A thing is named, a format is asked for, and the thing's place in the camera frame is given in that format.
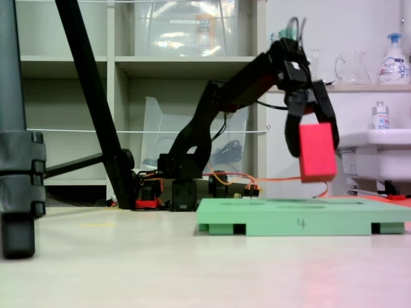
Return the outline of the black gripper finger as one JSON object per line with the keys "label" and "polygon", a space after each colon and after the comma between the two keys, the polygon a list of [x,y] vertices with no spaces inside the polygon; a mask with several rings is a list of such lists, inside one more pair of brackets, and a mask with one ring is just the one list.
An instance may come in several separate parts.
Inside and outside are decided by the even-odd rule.
{"label": "black gripper finger", "polygon": [[291,112],[288,113],[285,122],[284,135],[286,139],[286,144],[290,154],[298,158],[300,155],[300,133],[299,126],[301,123],[301,116],[293,115]]}
{"label": "black gripper finger", "polygon": [[326,86],[321,80],[312,82],[312,91],[315,96],[314,113],[319,123],[329,123],[333,138],[333,147],[337,149],[340,141],[337,119],[326,90]]}

